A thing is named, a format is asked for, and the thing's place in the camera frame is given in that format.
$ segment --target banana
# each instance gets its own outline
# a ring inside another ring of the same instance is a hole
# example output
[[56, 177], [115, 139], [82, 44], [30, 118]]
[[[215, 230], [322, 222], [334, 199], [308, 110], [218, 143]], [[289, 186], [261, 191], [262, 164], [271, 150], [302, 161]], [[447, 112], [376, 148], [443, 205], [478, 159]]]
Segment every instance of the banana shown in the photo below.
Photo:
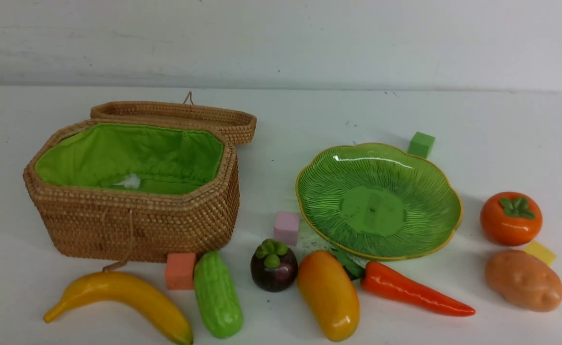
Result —
[[69, 310], [99, 301], [125, 303], [140, 312], [173, 343], [194, 343], [187, 319], [168, 297], [145, 280], [122, 272], [92, 273], [73, 281], [59, 302], [45, 314], [44, 321], [51, 323]]

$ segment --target plate rim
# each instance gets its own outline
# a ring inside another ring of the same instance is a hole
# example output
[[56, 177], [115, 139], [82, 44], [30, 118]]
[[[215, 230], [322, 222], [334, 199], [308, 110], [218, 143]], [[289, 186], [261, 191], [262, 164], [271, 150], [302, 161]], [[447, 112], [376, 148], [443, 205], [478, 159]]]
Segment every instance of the plate rim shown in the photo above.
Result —
[[[420, 254], [415, 254], [415, 255], [405, 255], [402, 257], [377, 257], [375, 255], [369, 255], [369, 254], [364, 254], [364, 253], [360, 253], [357, 251], [354, 251], [352, 249], [349, 249], [347, 247], [345, 247], [344, 245], [341, 245], [339, 243], [336, 243], [335, 241], [333, 241], [331, 238], [325, 236], [323, 233], [321, 233], [320, 230], [318, 230], [310, 221], [309, 219], [305, 216], [304, 214], [304, 209], [303, 209], [303, 202], [301, 201], [300, 198], [300, 194], [298, 193], [298, 184], [300, 183], [300, 179], [303, 176], [303, 173], [305, 172], [305, 170], [307, 170], [310, 166], [312, 166], [316, 160], [323, 155], [326, 151], [329, 150], [333, 150], [333, 149], [337, 149], [337, 148], [342, 148], [342, 147], [358, 147], [358, 146], [366, 146], [366, 145], [376, 145], [376, 146], [385, 146], [388, 147], [390, 149], [393, 150], [397, 150], [400, 151], [402, 154], [409, 156], [409, 157], [415, 157], [417, 159], [423, 160], [426, 163], [434, 166], [439, 173], [441, 173], [441, 175], [443, 176], [443, 178], [445, 179], [445, 183], [447, 184], [447, 186], [450, 188], [450, 190], [452, 191], [452, 193], [454, 193], [456, 195], [456, 197], [458, 198], [458, 201], [460, 203], [460, 215], [458, 217], [458, 221], [456, 223], [456, 225], [454, 225], [454, 227], [452, 228], [452, 231], [450, 232], [449, 236], [447, 237], [447, 240], [445, 240], [445, 242], [443, 242], [442, 244], [440, 244], [438, 247], [431, 249], [430, 251], [427, 251], [425, 253], [420, 253]], [[316, 232], [316, 234], [318, 234], [321, 238], [323, 238], [324, 240], [328, 241], [329, 243], [337, 246], [338, 248], [343, 249], [344, 251], [351, 253], [353, 255], [355, 255], [356, 257], [361, 257], [361, 258], [367, 258], [367, 259], [371, 259], [371, 260], [377, 260], [377, 261], [398, 261], [398, 260], [407, 260], [410, 258], [419, 258], [419, 257], [425, 257], [427, 255], [430, 255], [436, 251], [439, 251], [440, 249], [442, 249], [443, 247], [445, 247], [449, 241], [452, 240], [452, 238], [454, 237], [454, 235], [456, 234], [456, 230], [460, 227], [460, 225], [462, 224], [462, 220], [465, 216], [465, 207], [464, 207], [464, 203], [462, 201], [462, 198], [460, 197], [460, 195], [458, 194], [458, 192], [456, 191], [456, 189], [454, 189], [452, 187], [452, 184], [449, 182], [449, 179], [447, 178], [447, 175], [445, 175], [445, 173], [443, 172], [443, 170], [441, 170], [441, 168], [439, 168], [436, 164], [434, 164], [432, 161], [428, 160], [428, 159], [424, 159], [423, 157], [417, 156], [417, 155], [412, 155], [411, 153], [408, 153], [404, 150], [399, 149], [396, 146], [390, 145], [390, 144], [385, 144], [382, 142], [363, 142], [361, 144], [356, 144], [356, 145], [336, 145], [336, 146], [331, 146], [327, 149], [324, 149], [322, 151], [320, 151], [320, 153], [318, 153], [317, 155], [315, 155], [315, 157], [311, 160], [311, 162], [309, 164], [307, 164], [304, 168], [302, 168], [302, 170], [300, 170], [300, 172], [298, 173], [298, 177], [296, 177], [296, 184], [295, 184], [295, 192], [296, 192], [296, 199], [298, 199], [298, 206], [300, 208], [300, 213], [301, 216], [303, 216], [303, 219], [307, 222], [307, 224], [309, 225], [309, 227], [311, 227], [311, 229], [313, 229], [314, 232]]]

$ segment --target foam block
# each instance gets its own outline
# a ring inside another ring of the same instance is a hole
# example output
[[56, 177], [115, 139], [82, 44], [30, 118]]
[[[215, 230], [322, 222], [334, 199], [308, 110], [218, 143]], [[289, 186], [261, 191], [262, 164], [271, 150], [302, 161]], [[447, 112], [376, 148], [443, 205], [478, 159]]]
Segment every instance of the foam block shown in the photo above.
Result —
[[300, 214], [294, 212], [277, 211], [274, 238], [287, 245], [298, 244], [298, 225]]
[[556, 260], [556, 254], [537, 241], [529, 243], [526, 248], [524, 248], [524, 252], [542, 260], [548, 266], [551, 266], [553, 260]]
[[168, 290], [193, 290], [195, 253], [172, 253], [168, 255], [164, 276]]
[[411, 139], [411, 143], [409, 144], [409, 150], [407, 153], [410, 155], [416, 155], [422, 157], [423, 159], [427, 159], [428, 155], [430, 155], [430, 151], [432, 151], [434, 145], [434, 137], [426, 135], [422, 132], [417, 132]]

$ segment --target basket lid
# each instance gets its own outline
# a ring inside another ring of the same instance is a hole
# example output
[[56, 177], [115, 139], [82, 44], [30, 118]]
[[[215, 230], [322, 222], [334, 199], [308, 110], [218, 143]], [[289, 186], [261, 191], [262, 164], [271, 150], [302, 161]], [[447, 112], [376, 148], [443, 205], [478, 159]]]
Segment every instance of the basket lid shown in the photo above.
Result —
[[257, 118], [251, 114], [229, 109], [194, 105], [191, 91], [183, 101], [163, 103], [149, 101], [118, 101], [91, 108], [91, 118], [143, 120], [158, 124], [180, 124], [208, 127], [226, 136], [233, 144], [246, 144], [255, 134]]

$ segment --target white wall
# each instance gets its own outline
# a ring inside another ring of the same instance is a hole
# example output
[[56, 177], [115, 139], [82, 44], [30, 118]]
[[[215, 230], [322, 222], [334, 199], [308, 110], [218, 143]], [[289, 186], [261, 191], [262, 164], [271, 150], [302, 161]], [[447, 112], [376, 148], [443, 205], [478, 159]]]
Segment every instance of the white wall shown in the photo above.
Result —
[[562, 91], [562, 0], [0, 0], [0, 83]]

